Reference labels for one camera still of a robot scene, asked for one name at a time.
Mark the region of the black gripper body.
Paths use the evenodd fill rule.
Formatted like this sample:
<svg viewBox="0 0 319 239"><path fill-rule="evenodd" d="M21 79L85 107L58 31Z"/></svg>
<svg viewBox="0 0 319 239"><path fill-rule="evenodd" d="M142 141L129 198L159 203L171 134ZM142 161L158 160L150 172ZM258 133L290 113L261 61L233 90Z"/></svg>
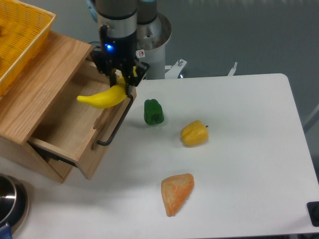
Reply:
<svg viewBox="0 0 319 239"><path fill-rule="evenodd" d="M128 65L148 65L145 62L140 62L136 56L137 50L137 29L128 33L120 33L117 29L111 28L109 24L100 26L100 48L93 50L90 56L97 66L99 59L113 61L113 68L122 72L126 77L126 67Z"/></svg>

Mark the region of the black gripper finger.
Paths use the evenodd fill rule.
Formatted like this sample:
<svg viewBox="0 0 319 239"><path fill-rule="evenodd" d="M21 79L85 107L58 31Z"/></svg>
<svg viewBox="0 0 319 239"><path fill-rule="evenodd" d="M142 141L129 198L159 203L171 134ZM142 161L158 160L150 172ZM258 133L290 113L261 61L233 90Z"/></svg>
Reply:
<svg viewBox="0 0 319 239"><path fill-rule="evenodd" d="M126 67L126 94L132 92L133 87L137 87L141 80L146 77L149 65L128 65Z"/></svg>
<svg viewBox="0 0 319 239"><path fill-rule="evenodd" d="M97 61L97 69L100 74L106 75L106 77L109 79L110 87L116 85L116 70L113 68L112 60L99 59Z"/></svg>

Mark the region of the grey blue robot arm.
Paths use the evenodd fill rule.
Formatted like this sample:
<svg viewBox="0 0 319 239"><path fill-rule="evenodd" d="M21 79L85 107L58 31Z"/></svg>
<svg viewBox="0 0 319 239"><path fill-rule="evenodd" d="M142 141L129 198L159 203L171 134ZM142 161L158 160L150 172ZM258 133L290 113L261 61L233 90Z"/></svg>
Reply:
<svg viewBox="0 0 319 239"><path fill-rule="evenodd" d="M92 0L97 13L100 49L90 56L97 70L105 74L111 86L117 84L116 70L124 77L126 95L145 77L150 68L138 51L151 50L160 36L157 1Z"/></svg>

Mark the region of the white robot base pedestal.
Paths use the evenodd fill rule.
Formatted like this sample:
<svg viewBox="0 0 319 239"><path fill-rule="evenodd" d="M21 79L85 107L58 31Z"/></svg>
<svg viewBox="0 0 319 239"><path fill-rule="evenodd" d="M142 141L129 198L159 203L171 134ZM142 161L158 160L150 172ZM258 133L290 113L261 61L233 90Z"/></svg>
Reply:
<svg viewBox="0 0 319 239"><path fill-rule="evenodd" d="M149 64L147 80L165 78L165 46L171 37L170 21L161 13L149 24L137 27L137 52L141 62Z"/></svg>

